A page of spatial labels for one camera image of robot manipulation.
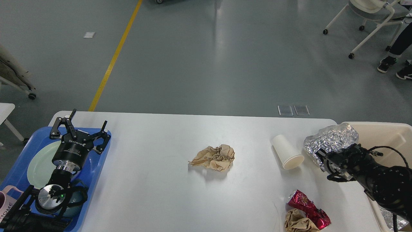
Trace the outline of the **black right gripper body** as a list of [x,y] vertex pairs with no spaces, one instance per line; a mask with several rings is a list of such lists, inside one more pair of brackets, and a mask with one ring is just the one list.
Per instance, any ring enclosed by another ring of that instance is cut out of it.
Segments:
[[336,173],[349,181],[356,181],[356,179],[347,171],[347,168],[350,166],[353,167],[355,164],[356,159],[358,158],[357,151],[329,152],[326,157],[328,159],[328,163],[332,163],[338,167],[338,169],[333,171],[331,174]]

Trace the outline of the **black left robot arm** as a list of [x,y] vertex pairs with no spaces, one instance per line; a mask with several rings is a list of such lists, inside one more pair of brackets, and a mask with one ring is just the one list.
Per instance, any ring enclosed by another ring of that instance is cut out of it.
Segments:
[[35,131],[1,184],[2,232],[80,231],[112,135],[57,117]]

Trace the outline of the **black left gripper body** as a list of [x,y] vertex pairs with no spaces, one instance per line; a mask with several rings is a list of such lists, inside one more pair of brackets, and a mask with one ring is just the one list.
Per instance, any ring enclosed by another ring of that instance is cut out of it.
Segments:
[[75,170],[83,169],[88,153],[94,148],[94,143],[78,142],[71,139],[62,140],[59,145],[52,163],[55,166],[71,163]]

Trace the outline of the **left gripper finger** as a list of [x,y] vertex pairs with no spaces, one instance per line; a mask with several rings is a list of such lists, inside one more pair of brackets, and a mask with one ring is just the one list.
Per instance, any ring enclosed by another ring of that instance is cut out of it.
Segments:
[[[89,150],[95,151],[97,154],[102,154],[105,151],[111,139],[111,135],[109,135],[108,132],[105,131],[107,122],[108,121],[104,121],[100,131],[91,135],[89,134],[86,136],[86,138],[84,138],[85,147],[87,147]],[[95,145],[94,142],[99,139],[102,139],[103,142]]]
[[52,129],[50,131],[50,139],[61,139],[63,135],[59,131],[60,125],[64,125],[67,133],[71,135],[74,140],[78,139],[78,134],[74,125],[72,124],[72,119],[76,114],[77,110],[72,110],[71,114],[68,117],[57,117]]

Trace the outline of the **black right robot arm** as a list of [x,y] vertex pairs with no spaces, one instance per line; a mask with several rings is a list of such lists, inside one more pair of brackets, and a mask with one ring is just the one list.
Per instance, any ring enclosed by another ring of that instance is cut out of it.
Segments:
[[387,167],[377,163],[374,156],[382,156],[377,147],[366,149],[360,144],[352,144],[338,151],[326,152],[319,149],[315,154],[322,161],[336,165],[346,171],[349,181],[358,182],[365,194],[378,205],[393,214],[393,223],[400,216],[411,222],[412,181],[411,168],[405,166]]

